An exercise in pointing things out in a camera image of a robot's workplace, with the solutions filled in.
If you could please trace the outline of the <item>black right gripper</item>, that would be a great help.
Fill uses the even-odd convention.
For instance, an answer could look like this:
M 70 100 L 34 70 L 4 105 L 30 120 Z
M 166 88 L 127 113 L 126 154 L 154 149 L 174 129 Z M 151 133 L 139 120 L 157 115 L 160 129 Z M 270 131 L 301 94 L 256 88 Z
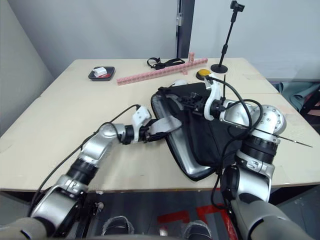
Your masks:
M 181 111 L 191 111 L 191 113 L 194 115 L 203 115 L 207 97 L 202 96 L 196 92 L 192 92 L 190 94 L 190 97 L 180 96 L 177 98 L 177 101 L 179 102 L 177 105 Z

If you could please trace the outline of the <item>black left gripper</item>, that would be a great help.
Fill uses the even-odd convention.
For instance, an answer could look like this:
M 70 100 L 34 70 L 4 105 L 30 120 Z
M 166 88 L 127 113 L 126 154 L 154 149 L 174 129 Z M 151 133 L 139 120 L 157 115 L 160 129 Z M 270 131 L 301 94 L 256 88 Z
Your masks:
M 151 127 L 158 127 L 160 124 L 161 121 L 159 119 L 151 119 L 146 126 L 141 126 L 139 129 L 139 142 L 155 142 L 168 137 L 170 135 L 169 132 L 157 132 L 155 134 L 149 133 Z

